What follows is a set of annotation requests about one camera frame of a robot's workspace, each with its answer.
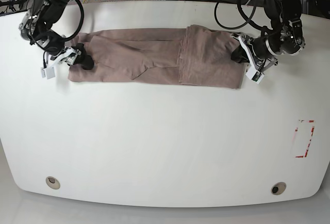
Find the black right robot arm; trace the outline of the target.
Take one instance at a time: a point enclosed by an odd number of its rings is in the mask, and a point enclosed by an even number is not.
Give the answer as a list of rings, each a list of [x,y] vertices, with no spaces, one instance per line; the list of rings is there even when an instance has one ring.
[[[63,37],[52,30],[61,18],[67,4],[71,0],[33,0],[32,7],[28,9],[25,18],[19,25],[21,37],[37,45],[45,54],[64,61],[69,65],[80,65],[84,70],[92,70],[94,61],[87,54],[82,43],[73,47],[66,47],[65,43],[74,39],[80,32],[85,12],[80,0],[74,0],[80,11],[80,19],[76,31],[69,37]]]

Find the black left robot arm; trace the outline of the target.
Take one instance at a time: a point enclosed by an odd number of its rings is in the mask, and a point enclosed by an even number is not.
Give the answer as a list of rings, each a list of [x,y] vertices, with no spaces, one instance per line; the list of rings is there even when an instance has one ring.
[[[258,38],[248,38],[248,48],[258,60],[281,54],[296,55],[305,47],[300,0],[264,0],[263,8],[271,21],[271,29],[259,26],[244,13],[241,0],[237,2],[241,16],[253,28],[261,31]]]

